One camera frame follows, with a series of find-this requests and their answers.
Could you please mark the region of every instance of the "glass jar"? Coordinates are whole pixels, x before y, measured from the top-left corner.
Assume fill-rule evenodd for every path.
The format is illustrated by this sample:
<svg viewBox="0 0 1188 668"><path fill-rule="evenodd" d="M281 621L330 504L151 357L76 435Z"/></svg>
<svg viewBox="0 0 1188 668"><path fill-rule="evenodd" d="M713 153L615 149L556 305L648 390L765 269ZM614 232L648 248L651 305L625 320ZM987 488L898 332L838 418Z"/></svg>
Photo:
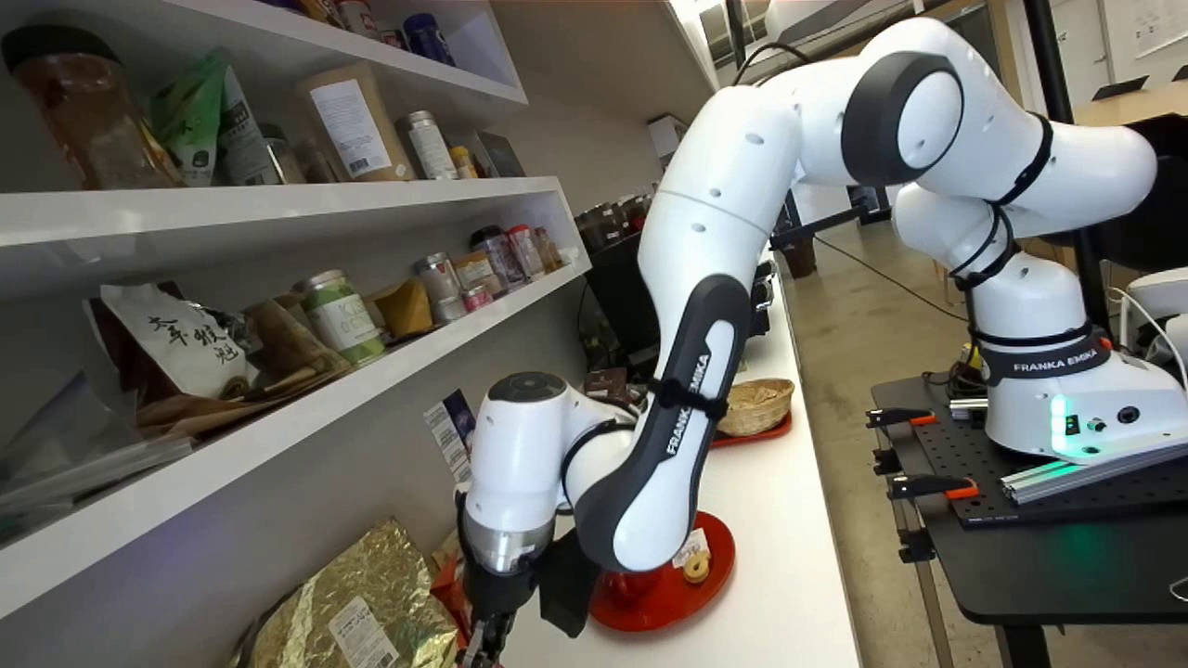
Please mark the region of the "glass jar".
<svg viewBox="0 0 1188 668"><path fill-rule="evenodd" d="M99 35L76 27L21 27L4 35L4 63L40 102L40 118L86 190L184 181L138 118L120 60Z"/></svg>
<svg viewBox="0 0 1188 668"><path fill-rule="evenodd" d="M296 282L302 306L310 310L315 332L353 366L384 357L380 327L364 298L347 282L343 269L320 269Z"/></svg>
<svg viewBox="0 0 1188 668"><path fill-rule="evenodd" d="M433 253L433 254L419 259L416 263L416 279L432 293L438 321L453 321L453 320L467 316L456 269L453 269L446 253Z"/></svg>

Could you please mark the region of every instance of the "white shelf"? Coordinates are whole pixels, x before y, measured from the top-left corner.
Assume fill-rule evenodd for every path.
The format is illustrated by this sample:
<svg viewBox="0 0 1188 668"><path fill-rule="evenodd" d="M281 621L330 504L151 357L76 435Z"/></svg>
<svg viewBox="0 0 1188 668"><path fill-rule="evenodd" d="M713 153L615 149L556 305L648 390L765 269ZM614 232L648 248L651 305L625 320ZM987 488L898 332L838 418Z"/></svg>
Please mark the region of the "white shelf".
<svg viewBox="0 0 1188 668"><path fill-rule="evenodd" d="M472 56L481 63L446 68L261 0L13 0L0 7L0 32L37 19L93 29L134 77L148 80L224 47L258 102L279 94L296 100L295 84L302 77L359 60L377 63L380 80L401 106L483 123L526 102L506 47Z"/></svg>
<svg viewBox="0 0 1188 668"><path fill-rule="evenodd" d="M281 243L499 215L525 196L560 196L560 184L556 178L474 178L0 194L0 300Z"/></svg>
<svg viewBox="0 0 1188 668"><path fill-rule="evenodd" d="M483 337L485 329L502 327L506 320L526 310L531 305L546 300L551 293L563 290L567 282L582 279L586 259L576 259L531 284L472 310L459 321L448 321L404 347L395 347L380 363L367 363L203 447L193 455L161 468L71 514L60 524L40 528L37 533L0 549L0 621L14 609L37 601L52 586L83 574L86 569L99 562L117 549L138 541L151 528L170 524L186 509L201 504L203 496L218 494L224 484L252 476L269 460L296 447L311 435L348 418L367 400L384 395L385 390L401 387L404 378L419 374L422 366L438 363L443 357L456 351L459 345Z"/></svg>

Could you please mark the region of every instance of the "gold package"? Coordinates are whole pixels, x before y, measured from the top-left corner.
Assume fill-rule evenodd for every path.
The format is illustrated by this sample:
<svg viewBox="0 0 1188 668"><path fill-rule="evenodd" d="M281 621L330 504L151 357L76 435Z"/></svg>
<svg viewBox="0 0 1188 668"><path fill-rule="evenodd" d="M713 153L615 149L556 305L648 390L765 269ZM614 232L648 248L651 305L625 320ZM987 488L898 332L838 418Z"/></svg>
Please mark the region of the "gold package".
<svg viewBox="0 0 1188 668"><path fill-rule="evenodd" d="M456 623L432 592L432 571L396 524L295 591L245 642L243 668L446 668Z"/></svg>

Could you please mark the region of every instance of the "white countertop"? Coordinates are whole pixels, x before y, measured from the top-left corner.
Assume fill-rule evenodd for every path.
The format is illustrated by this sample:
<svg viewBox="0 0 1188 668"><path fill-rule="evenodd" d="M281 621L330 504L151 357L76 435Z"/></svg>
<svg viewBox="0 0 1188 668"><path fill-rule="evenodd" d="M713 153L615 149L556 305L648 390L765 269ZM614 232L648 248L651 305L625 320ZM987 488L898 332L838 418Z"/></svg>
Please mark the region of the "white countertop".
<svg viewBox="0 0 1188 668"><path fill-rule="evenodd" d="M795 426L774 440L713 447L706 460L703 513L722 514L735 533L735 574L722 601L667 630L619 635L589 621L578 639L563 639L540 621L540 606L531 601L510 639L510 668L862 663L779 282L774 329L747 345L739 366L739 378L761 374L795 378Z"/></svg>

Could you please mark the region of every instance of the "jar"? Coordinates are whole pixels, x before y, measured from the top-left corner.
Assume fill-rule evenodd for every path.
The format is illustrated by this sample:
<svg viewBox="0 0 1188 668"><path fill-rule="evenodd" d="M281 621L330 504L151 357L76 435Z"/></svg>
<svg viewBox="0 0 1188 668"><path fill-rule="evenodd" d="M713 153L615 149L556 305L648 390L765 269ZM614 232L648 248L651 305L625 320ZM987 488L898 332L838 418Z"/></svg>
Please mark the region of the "jar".
<svg viewBox="0 0 1188 668"><path fill-rule="evenodd" d="M513 240L516 263L521 263L526 282L546 274L546 263L544 263L544 253L534 248L534 231L531 225L525 225L525 222L513 225L510 240Z"/></svg>
<svg viewBox="0 0 1188 668"><path fill-rule="evenodd" d="M490 298L506 293L506 282L494 274L490 254L485 253L459 253L453 254L453 274L459 282L459 290L467 293L472 284L483 284Z"/></svg>
<svg viewBox="0 0 1188 668"><path fill-rule="evenodd" d="M433 254L419 259L416 263L416 279L432 293L438 321L453 321L453 320L467 316L459 282L456 282L453 263L448 263L446 253L433 253Z"/></svg>
<svg viewBox="0 0 1188 668"><path fill-rule="evenodd" d="M453 158L453 165L456 165L456 178L481 178L481 165L474 165L472 149L453 146L453 149L448 149L448 158Z"/></svg>
<svg viewBox="0 0 1188 668"><path fill-rule="evenodd" d="M560 254L551 231L546 225L531 231L531 240L534 240L534 253L544 254L544 269L546 274L560 269Z"/></svg>
<svg viewBox="0 0 1188 668"><path fill-rule="evenodd" d="M347 282L343 269L320 269L304 279L296 293L315 332L353 366L364 366L384 357L380 327L364 298Z"/></svg>
<svg viewBox="0 0 1188 668"><path fill-rule="evenodd" d="M525 268L521 268L521 259L516 259L516 253L513 253L513 243L506 237L506 231L499 231L499 225L474 231L472 232L472 248L481 248L490 259L490 268L494 268L499 282L506 284L506 293L513 293L513 290L521 290L526 282Z"/></svg>
<svg viewBox="0 0 1188 668"><path fill-rule="evenodd" d="M177 184L177 165L144 131L117 51L76 27L21 27L4 63L40 102L60 153L86 190Z"/></svg>
<svg viewBox="0 0 1188 668"><path fill-rule="evenodd" d="M404 19L404 39L416 56L453 63L446 35L438 29L438 19L432 9L410 16Z"/></svg>
<svg viewBox="0 0 1188 668"><path fill-rule="evenodd" d="M438 131L432 112L412 112L410 115L410 139L412 139L412 153L419 158L422 178L432 178L432 181L453 181L456 178L456 165L453 165L448 149L446 149L446 137L443 137L443 131Z"/></svg>

